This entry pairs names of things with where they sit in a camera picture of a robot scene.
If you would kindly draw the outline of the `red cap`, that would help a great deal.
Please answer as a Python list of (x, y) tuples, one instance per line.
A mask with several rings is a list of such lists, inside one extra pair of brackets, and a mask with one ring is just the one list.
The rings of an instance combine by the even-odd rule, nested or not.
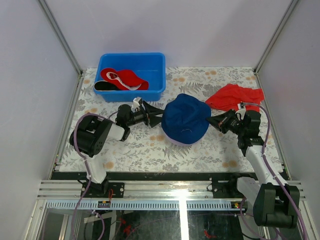
[(120, 91), (148, 90), (148, 81), (138, 77), (132, 70), (104, 68), (100, 72), (103, 81), (115, 86)]

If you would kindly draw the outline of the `blue plastic bin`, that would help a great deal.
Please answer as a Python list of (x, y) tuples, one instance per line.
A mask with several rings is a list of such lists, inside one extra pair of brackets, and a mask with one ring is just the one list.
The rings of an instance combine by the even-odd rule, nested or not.
[(96, 91), (93, 85), (94, 93), (107, 102), (131, 102), (136, 97), (145, 101), (159, 101), (166, 89), (166, 58), (160, 52), (104, 54), (99, 60), (94, 84), (103, 81), (100, 73), (106, 68), (132, 70), (149, 83), (148, 90)]

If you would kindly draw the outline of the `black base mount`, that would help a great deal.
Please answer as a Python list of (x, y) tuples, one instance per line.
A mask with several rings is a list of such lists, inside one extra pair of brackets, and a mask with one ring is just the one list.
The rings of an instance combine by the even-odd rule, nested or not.
[(85, 198), (122, 199), (125, 193), (123, 182), (109, 182), (107, 179), (102, 183), (91, 182), (84, 194)]
[(251, 177), (246, 173), (213, 173), (210, 176), (211, 189), (207, 190), (212, 192), (215, 199), (242, 199), (243, 194), (237, 189), (237, 181), (241, 177)]

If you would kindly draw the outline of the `left aluminium frame post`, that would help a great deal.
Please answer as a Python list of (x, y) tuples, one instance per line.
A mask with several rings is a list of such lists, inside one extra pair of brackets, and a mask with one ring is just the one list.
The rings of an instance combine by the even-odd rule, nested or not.
[(52, 10), (50, 9), (49, 4), (47, 3), (46, 0), (37, 0), (36, 2), (39, 4), (45, 18), (49, 22), (55, 36), (57, 37), (65, 55), (67, 56), (68, 60), (70, 61), (71, 65), (72, 65), (73, 69), (75, 70), (75, 72), (79, 76), (82, 75), (83, 69), (81, 68), (75, 55), (73, 54), (63, 32), (62, 32), (54, 14), (53, 14), (53, 12), (52, 12)]

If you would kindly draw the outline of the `navy blue hat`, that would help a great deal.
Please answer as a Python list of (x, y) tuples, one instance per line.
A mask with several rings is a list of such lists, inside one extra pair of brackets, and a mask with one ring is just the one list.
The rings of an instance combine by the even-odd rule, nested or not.
[(211, 108), (205, 102), (181, 93), (166, 105), (161, 128), (168, 135), (179, 134), (184, 129), (207, 132), (209, 123), (206, 118), (210, 117), (211, 113)]

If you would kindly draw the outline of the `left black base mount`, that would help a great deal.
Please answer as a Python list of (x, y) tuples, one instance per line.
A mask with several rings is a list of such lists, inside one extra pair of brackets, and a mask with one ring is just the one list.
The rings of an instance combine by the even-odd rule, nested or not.
[(84, 194), (85, 198), (122, 199), (125, 193), (123, 182), (109, 182), (107, 179), (102, 183), (91, 182)]

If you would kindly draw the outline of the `right aluminium frame post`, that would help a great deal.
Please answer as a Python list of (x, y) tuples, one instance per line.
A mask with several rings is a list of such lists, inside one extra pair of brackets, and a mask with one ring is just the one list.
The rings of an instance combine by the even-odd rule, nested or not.
[(300, 0), (291, 0), (287, 9), (285, 10), (281, 20), (279, 21), (272, 37), (270, 38), (265, 50), (263, 51), (262, 56), (260, 57), (259, 61), (253, 68), (253, 73), (257, 75), (259, 71), (261, 70), (263, 64), (267, 60), (267, 57), (269, 56), (270, 52), (272, 51), (274, 45), (276, 44), (278, 38), (280, 37), (282, 31), (284, 30), (287, 22), (291, 18), (292, 14), (294, 13), (296, 7), (300, 3)]

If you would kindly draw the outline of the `red cloth hat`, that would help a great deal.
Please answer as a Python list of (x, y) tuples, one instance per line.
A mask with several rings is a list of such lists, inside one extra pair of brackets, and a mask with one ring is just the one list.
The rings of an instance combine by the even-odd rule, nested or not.
[(210, 96), (205, 103), (212, 109), (229, 111), (238, 110), (238, 104), (254, 103), (260, 104), (265, 99), (261, 88), (253, 89), (242, 87), (237, 84), (227, 84)]

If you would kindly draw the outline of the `aluminium front rail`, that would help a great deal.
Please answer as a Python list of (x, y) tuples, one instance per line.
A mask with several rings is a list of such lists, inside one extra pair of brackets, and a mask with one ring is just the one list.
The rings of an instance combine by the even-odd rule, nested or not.
[[(124, 183), (123, 200), (232, 200), (242, 198), (214, 198), (211, 181), (151, 181), (121, 180)], [(76, 180), (42, 180), (37, 193), (38, 200), (77, 200), (81, 196), (82, 184)]]

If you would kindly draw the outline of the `lilac bucket hat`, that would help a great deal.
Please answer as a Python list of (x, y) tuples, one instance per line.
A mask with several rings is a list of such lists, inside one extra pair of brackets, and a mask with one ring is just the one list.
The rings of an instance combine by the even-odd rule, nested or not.
[(166, 140), (182, 147), (192, 146), (200, 142), (206, 134), (206, 131), (196, 131), (189, 128), (181, 130), (180, 133), (174, 132), (173, 135), (168, 134), (164, 129), (162, 129), (162, 132)]

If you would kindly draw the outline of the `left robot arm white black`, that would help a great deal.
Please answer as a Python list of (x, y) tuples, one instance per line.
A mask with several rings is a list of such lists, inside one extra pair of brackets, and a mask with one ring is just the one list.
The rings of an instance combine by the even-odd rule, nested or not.
[(84, 159), (87, 178), (92, 185), (92, 191), (98, 197), (105, 197), (110, 186), (104, 180), (107, 173), (101, 160), (96, 158), (107, 139), (124, 142), (130, 132), (130, 127), (144, 123), (151, 128), (162, 121), (164, 110), (156, 108), (140, 97), (134, 98), (132, 105), (122, 104), (116, 111), (115, 121), (95, 113), (86, 113), (77, 121), (70, 135), (69, 143), (80, 157)]

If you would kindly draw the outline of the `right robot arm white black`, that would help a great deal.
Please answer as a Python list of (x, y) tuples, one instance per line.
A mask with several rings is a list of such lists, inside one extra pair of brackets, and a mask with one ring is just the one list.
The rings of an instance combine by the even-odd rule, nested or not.
[(211, 126), (223, 134), (237, 135), (238, 148), (250, 162), (258, 181), (250, 177), (239, 177), (228, 184), (233, 197), (242, 194), (253, 206), (254, 221), (258, 226), (293, 229), (298, 222), (296, 208), (300, 191), (264, 160), (264, 140), (260, 136), (261, 114), (255, 110), (229, 110), (206, 119)]

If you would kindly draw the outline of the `beige black hat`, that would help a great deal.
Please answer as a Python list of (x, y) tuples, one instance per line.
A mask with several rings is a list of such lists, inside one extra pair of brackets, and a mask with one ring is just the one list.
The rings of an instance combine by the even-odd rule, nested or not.
[(120, 91), (120, 89), (115, 84), (104, 80), (95, 82), (94, 89), (99, 92)]

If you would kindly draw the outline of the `aluminium frame post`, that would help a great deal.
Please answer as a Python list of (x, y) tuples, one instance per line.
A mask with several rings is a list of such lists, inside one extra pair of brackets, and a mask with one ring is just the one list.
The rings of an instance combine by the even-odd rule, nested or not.
[(296, 7), (300, 3), (300, 0), (291, 0), (287, 9), (285, 10), (281, 20), (279, 21), (272, 37), (270, 38), (265, 50), (263, 51), (262, 56), (260, 57), (259, 61), (253, 68), (253, 73), (257, 75), (259, 71), (261, 70), (263, 64), (267, 60), (267, 57), (269, 56), (270, 52), (272, 51), (274, 45), (276, 44), (278, 38), (280, 37), (282, 31), (284, 30), (287, 22), (291, 18), (292, 14), (294, 13)]
[(83, 69), (81, 68), (75, 55), (73, 54), (63, 32), (62, 32), (54, 14), (53, 14), (53, 12), (52, 12), (52, 10), (50, 9), (49, 4), (47, 3), (46, 0), (37, 0), (36, 2), (39, 4), (45, 18), (49, 22), (55, 36), (57, 37), (65, 55), (67, 56), (68, 60), (70, 61), (71, 65), (72, 65), (73, 69), (75, 70), (75, 72), (79, 76), (82, 75)]

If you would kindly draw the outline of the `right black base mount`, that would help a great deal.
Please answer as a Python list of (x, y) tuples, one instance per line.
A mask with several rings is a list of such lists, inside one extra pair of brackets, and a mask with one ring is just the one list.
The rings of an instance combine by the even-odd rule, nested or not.
[(213, 173), (210, 176), (211, 189), (207, 190), (212, 192), (215, 199), (242, 199), (243, 194), (237, 189), (237, 181), (241, 177), (251, 177), (246, 173)]

